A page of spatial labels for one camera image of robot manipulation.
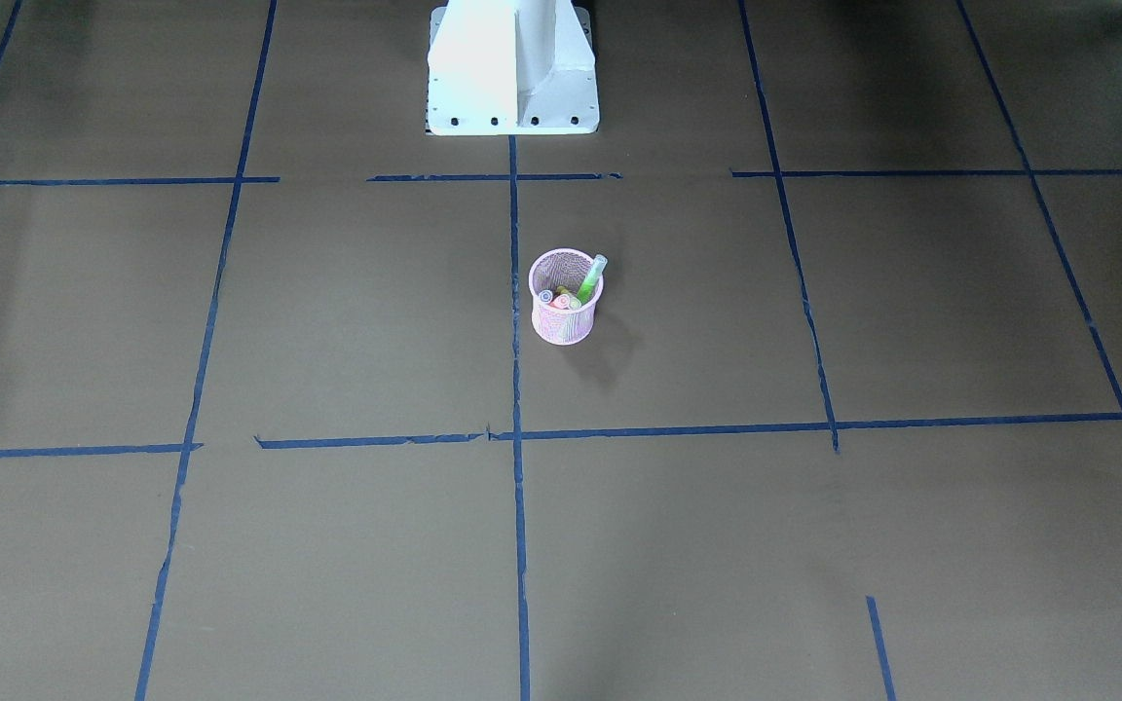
white metal bracket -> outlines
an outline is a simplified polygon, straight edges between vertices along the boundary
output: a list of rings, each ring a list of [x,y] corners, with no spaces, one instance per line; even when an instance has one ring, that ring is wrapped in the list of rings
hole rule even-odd
[[[591,133],[591,17],[570,0],[449,0],[432,12],[426,128],[438,137]]]

white object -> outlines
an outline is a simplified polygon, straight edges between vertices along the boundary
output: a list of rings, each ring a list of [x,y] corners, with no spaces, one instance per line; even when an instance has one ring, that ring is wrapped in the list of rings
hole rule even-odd
[[[605,292],[605,276],[600,276],[596,283],[596,292],[578,310],[550,306],[540,301],[540,292],[557,289],[558,285],[578,287],[592,262],[592,257],[582,251],[557,248],[540,256],[535,265],[531,266],[531,271],[526,275],[526,283],[531,287],[531,325],[543,341],[555,345],[573,345],[591,333],[596,320],[596,302],[600,301],[600,293]]]
[[[449,0],[432,12],[426,123],[438,137],[591,133],[591,18],[570,0]]]

mesh basket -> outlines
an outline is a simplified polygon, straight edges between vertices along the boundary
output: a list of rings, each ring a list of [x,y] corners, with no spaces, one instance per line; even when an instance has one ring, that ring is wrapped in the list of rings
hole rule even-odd
[[[555,345],[571,345],[591,333],[596,320],[596,302],[605,289],[605,276],[596,280],[596,289],[587,304],[578,310],[558,310],[540,301],[540,292],[557,289],[558,285],[577,292],[582,278],[591,269],[594,259],[573,248],[558,248],[540,256],[527,277],[531,288],[531,325],[543,341]]]

floor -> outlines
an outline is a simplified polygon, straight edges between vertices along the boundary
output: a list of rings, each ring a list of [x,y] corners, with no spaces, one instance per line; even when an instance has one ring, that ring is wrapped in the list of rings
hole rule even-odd
[[[1,700],[1122,700],[1122,0],[436,3],[0,0]]]

gray floor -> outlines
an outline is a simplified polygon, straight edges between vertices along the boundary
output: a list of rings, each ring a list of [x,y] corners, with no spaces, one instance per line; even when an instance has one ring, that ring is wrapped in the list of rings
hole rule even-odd
[[[1122,700],[1122,0],[435,3],[0,0],[0,698]]]

